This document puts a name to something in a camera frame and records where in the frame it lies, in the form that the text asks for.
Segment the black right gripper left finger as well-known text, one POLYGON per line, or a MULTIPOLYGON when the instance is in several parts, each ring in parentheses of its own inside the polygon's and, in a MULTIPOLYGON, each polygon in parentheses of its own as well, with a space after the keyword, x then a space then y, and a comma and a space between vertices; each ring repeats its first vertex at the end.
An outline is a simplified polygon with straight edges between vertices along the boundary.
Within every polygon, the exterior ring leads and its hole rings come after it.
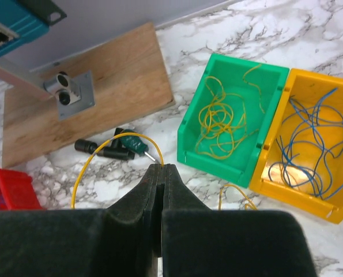
POLYGON ((108 208, 0 211, 0 276, 156 276, 152 208, 163 168, 108 208))

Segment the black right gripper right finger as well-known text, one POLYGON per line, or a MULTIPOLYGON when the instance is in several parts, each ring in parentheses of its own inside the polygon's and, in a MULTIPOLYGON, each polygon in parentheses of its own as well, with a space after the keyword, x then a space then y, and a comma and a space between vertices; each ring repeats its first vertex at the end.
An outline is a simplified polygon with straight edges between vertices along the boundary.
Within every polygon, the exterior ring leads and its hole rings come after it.
POLYGON ((212 210, 166 165, 164 276, 315 276, 301 226, 276 210, 212 210))

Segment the red plastic bin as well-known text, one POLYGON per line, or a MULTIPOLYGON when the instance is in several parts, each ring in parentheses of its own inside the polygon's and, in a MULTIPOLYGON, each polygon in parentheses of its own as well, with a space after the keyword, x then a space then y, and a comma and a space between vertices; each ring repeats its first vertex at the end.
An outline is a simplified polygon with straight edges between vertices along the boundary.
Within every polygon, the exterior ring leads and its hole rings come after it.
POLYGON ((0 168, 0 210, 42 208, 28 174, 0 168))

